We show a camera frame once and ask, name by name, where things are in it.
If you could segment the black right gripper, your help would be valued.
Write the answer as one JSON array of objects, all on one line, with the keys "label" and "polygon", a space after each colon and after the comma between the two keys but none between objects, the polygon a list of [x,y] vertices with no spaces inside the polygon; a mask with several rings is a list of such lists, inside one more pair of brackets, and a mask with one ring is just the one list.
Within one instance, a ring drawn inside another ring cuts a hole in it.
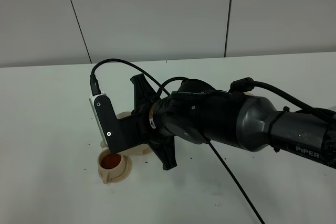
[{"label": "black right gripper", "polygon": [[159,99],[144,74],[133,76],[130,80],[134,90],[131,145],[147,144],[162,162],[164,170],[175,168],[179,101],[172,96]]}]

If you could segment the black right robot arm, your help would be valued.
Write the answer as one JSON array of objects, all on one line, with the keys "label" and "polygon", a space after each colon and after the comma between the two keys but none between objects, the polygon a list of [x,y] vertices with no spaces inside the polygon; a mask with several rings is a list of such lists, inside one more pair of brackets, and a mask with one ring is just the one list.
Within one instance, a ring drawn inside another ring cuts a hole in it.
[{"label": "black right robot arm", "polygon": [[174,168],[175,137],[194,144],[216,141],[249,152],[266,146],[335,167],[335,113],[320,109],[278,111],[264,97],[246,94],[247,78],[222,91],[208,83],[181,78],[181,86],[166,98],[143,74],[132,77],[134,112],[144,114],[147,144],[164,170]]}]

